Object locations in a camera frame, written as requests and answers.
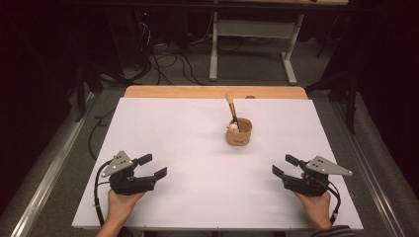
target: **human hand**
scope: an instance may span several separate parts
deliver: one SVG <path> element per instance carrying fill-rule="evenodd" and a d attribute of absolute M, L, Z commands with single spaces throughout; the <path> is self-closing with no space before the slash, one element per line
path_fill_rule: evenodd
<path fill-rule="evenodd" d="M 108 191 L 108 216 L 105 224 L 96 235 L 97 237 L 117 236 L 123 228 L 126 220 L 132 213 L 136 202 L 144 196 L 145 193 L 131 196 L 117 195 L 114 190 Z"/>
<path fill-rule="evenodd" d="M 114 190 L 108 191 L 108 217 L 114 221 L 125 223 L 132 213 L 136 202 L 144 196 L 145 193 L 123 196 L 117 195 Z"/>
<path fill-rule="evenodd" d="M 329 219 L 331 199 L 329 192 L 325 192 L 320 197 L 307 197 L 299 193 L 294 194 L 301 201 L 305 214 L 315 230 L 330 229 L 332 227 Z"/>

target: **silver metal bracket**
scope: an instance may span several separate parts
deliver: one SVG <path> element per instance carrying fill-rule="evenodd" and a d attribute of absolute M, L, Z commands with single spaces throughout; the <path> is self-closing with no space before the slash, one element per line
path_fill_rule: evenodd
<path fill-rule="evenodd" d="M 306 168 L 320 174 L 325 175 L 342 175 L 352 176 L 353 173 L 350 170 L 343 168 L 342 166 L 336 165 L 335 163 L 326 160 L 321 156 L 316 156 L 314 159 L 309 161 Z"/>
<path fill-rule="evenodd" d="M 102 173 L 102 178 L 115 174 L 118 171 L 121 171 L 132 165 L 132 161 L 126 155 L 124 151 L 120 151 L 114 159 L 111 161 L 109 166 L 106 168 L 104 173 Z"/>

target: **wooden table edge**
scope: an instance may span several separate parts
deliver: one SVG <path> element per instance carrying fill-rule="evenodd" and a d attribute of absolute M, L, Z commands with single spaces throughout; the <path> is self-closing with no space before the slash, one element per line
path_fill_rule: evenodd
<path fill-rule="evenodd" d="M 308 99 L 296 86 L 129 86 L 124 97 L 222 99 L 227 91 L 237 99 Z"/>

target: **metal rail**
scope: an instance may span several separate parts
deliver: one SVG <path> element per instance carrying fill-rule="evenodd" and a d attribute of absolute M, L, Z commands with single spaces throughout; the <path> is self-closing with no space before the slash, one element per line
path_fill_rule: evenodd
<path fill-rule="evenodd" d="M 93 93 L 90 93 L 86 101 L 89 101 L 92 98 Z M 86 114 L 92 108 L 92 104 L 93 103 L 90 103 L 90 105 L 87 107 Z M 38 217 L 40 216 L 42 209 L 45 206 L 56 181 L 58 180 L 59 174 L 65 165 L 68 154 L 77 138 L 78 133 L 83 127 L 84 122 L 85 118 L 82 118 L 74 125 L 65 144 L 63 144 L 62 149 L 53 158 L 52 163 L 43 176 L 43 179 L 38 186 L 34 196 L 32 197 L 24 214 L 16 225 L 15 230 L 12 233 L 12 237 L 25 237 L 30 234 L 32 227 L 35 225 Z"/>
<path fill-rule="evenodd" d="M 364 154 L 360 143 L 355 135 L 351 133 L 348 126 L 345 124 L 345 113 L 340 107 L 339 103 L 331 103 L 333 111 L 339 118 L 342 127 L 344 127 L 345 132 L 348 136 L 348 139 L 351 142 L 352 147 L 356 153 L 357 162 L 362 169 L 364 176 L 366 178 L 367 187 L 370 190 L 370 193 L 373 197 L 374 202 L 376 203 L 377 209 L 381 218 L 388 230 L 388 233 L 392 237 L 404 237 L 403 230 L 398 223 L 397 217 L 393 213 L 392 207 L 385 195 L 384 191 L 382 190 L 374 172 L 368 162 L 366 155 Z"/>

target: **paper cup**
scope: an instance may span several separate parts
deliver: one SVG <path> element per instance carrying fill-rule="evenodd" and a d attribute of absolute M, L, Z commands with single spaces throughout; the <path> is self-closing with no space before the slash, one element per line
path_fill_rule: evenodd
<path fill-rule="evenodd" d="M 237 118 L 238 127 L 240 132 L 234 133 L 230 129 L 227 129 L 225 133 L 225 139 L 227 143 L 232 146 L 245 146 L 249 144 L 250 134 L 252 133 L 252 122 L 246 118 Z"/>

